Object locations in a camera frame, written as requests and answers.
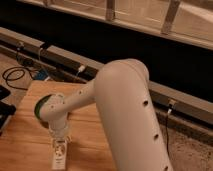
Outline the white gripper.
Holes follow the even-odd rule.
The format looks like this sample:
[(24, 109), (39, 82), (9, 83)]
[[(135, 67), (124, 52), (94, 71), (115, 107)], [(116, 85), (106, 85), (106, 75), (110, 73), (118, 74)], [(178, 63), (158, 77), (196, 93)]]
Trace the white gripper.
[(67, 140), (68, 143), (72, 142), (72, 137), (69, 135), (69, 124), (67, 121), (63, 122), (50, 122), (49, 132), (53, 140)]

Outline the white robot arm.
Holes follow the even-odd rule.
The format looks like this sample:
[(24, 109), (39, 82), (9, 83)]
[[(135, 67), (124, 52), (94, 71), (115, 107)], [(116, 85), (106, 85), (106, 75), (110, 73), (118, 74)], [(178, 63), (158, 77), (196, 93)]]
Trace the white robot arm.
[(95, 103), (118, 171), (173, 171), (148, 82), (149, 72), (142, 62), (115, 60), (71, 95), (42, 98), (34, 112), (53, 134), (61, 136), (69, 111)]

